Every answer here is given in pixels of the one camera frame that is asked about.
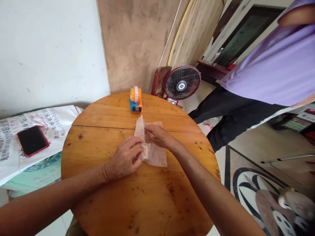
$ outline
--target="white plastic bag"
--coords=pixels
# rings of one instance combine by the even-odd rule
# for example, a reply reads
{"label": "white plastic bag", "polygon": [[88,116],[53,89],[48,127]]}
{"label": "white plastic bag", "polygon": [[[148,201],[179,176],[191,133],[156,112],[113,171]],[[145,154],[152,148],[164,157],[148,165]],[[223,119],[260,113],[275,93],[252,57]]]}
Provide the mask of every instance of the white plastic bag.
{"label": "white plastic bag", "polygon": [[[162,126],[162,122],[154,122],[152,124]],[[144,153],[142,154],[142,161],[152,166],[167,167],[166,150],[162,147],[151,143],[144,135],[144,121],[140,116],[136,123],[135,136],[144,140],[142,146]]]}
{"label": "white plastic bag", "polygon": [[[0,186],[26,168],[62,151],[68,131],[81,113],[79,107],[46,108],[0,120]],[[27,158],[17,133],[39,125],[49,147]]]}

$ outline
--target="tape roll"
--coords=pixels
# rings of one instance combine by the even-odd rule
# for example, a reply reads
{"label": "tape roll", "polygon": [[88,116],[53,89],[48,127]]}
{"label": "tape roll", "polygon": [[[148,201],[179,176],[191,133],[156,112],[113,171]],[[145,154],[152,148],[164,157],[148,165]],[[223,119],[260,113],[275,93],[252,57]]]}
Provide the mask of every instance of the tape roll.
{"label": "tape roll", "polygon": [[135,103],[137,104],[139,102],[138,97],[139,97],[139,90],[138,86],[134,86],[135,88]]}

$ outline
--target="red phone case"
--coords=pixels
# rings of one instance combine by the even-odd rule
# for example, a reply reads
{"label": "red phone case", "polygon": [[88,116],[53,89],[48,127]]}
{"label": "red phone case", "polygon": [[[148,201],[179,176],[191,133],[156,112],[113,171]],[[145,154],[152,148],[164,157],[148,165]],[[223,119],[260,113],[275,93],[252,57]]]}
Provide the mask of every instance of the red phone case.
{"label": "red phone case", "polygon": [[23,149],[23,146],[22,146],[22,144],[21,144],[22,150],[23,150],[23,152],[24,152],[25,157],[31,157],[32,155],[34,155],[34,154],[36,154],[36,153],[38,153],[38,152],[40,152],[40,151],[42,151],[42,150],[44,150],[44,149],[46,149],[46,148],[49,147],[49,143],[48,143],[48,141],[47,141],[45,135],[44,135],[43,132],[40,130],[40,127],[41,127],[41,126],[35,125],[35,126],[33,126],[33,127],[37,127],[37,128],[38,128],[40,134],[42,135],[42,137],[43,137],[43,139],[44,139],[44,141],[45,141],[45,143],[46,143],[46,146],[43,147],[42,149],[39,149],[38,151],[36,151],[36,152],[34,152],[34,153],[32,153],[32,154],[30,154],[30,155],[27,156],[27,155],[25,154],[24,149]]}

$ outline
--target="cable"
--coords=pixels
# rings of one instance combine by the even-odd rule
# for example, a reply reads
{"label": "cable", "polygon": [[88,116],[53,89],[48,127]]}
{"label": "cable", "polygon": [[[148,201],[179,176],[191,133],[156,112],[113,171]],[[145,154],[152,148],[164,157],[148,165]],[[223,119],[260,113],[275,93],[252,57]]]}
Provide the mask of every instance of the cable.
{"label": "cable", "polygon": [[173,25],[172,25],[170,34],[168,35],[168,38],[167,38],[167,41],[166,41],[166,44],[165,44],[165,47],[164,47],[164,50],[163,50],[163,53],[162,53],[160,62],[159,62],[159,64],[158,64],[158,68],[160,68],[160,64],[161,64],[161,61],[162,61],[162,58],[163,58],[163,55],[164,55],[164,52],[165,52],[165,49],[166,49],[168,40],[170,39],[170,36],[171,36],[172,30],[173,30],[174,24],[175,24],[175,21],[176,21],[176,18],[177,18],[177,14],[178,14],[178,11],[179,11],[180,4],[181,4],[181,0],[180,0],[180,2],[179,2],[178,8],[177,8],[177,12],[176,12],[176,15],[175,15],[175,19],[174,19],[174,21],[173,21]]}

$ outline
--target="round wooden table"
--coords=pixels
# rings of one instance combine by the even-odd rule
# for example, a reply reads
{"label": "round wooden table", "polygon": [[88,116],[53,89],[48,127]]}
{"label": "round wooden table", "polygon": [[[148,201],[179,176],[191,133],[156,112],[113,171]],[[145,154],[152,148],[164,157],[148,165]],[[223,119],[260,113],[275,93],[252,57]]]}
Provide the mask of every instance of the round wooden table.
{"label": "round wooden table", "polygon": [[[161,121],[218,179],[213,149],[198,125],[170,102],[142,94],[145,122]],[[73,122],[61,162],[63,179],[109,160],[134,135],[140,113],[130,112],[129,93],[89,105]],[[167,151],[167,168],[143,163],[136,173],[105,185],[72,210],[90,236],[206,235],[213,223],[176,158]]]}

